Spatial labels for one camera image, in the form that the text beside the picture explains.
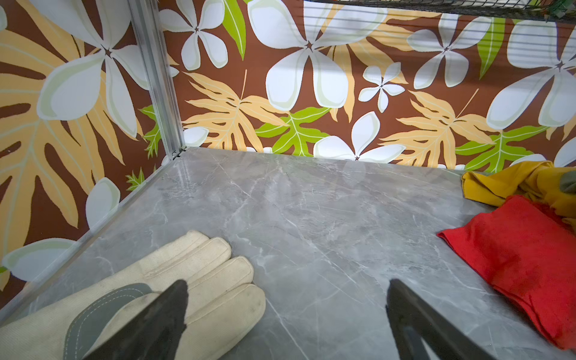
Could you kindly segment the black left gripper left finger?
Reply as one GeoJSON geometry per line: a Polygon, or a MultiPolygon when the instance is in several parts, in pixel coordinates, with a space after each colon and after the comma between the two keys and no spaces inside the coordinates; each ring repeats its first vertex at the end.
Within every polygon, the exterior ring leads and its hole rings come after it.
{"type": "Polygon", "coordinates": [[[188,285],[177,280],[86,359],[174,359],[186,329],[188,285]]]}

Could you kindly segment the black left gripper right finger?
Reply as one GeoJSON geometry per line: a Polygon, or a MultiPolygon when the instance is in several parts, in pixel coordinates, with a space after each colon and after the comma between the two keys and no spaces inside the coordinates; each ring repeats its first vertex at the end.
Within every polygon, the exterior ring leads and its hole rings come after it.
{"type": "Polygon", "coordinates": [[[401,359],[489,360],[493,356],[471,341],[404,282],[390,280],[386,313],[401,359]]]}

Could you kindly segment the red cloth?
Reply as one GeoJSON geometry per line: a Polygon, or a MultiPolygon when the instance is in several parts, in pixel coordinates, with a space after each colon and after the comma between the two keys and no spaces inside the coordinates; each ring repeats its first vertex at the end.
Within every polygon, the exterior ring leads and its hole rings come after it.
{"type": "Polygon", "coordinates": [[[575,348],[575,234],[546,205],[511,196],[438,237],[562,350],[575,348]]]}

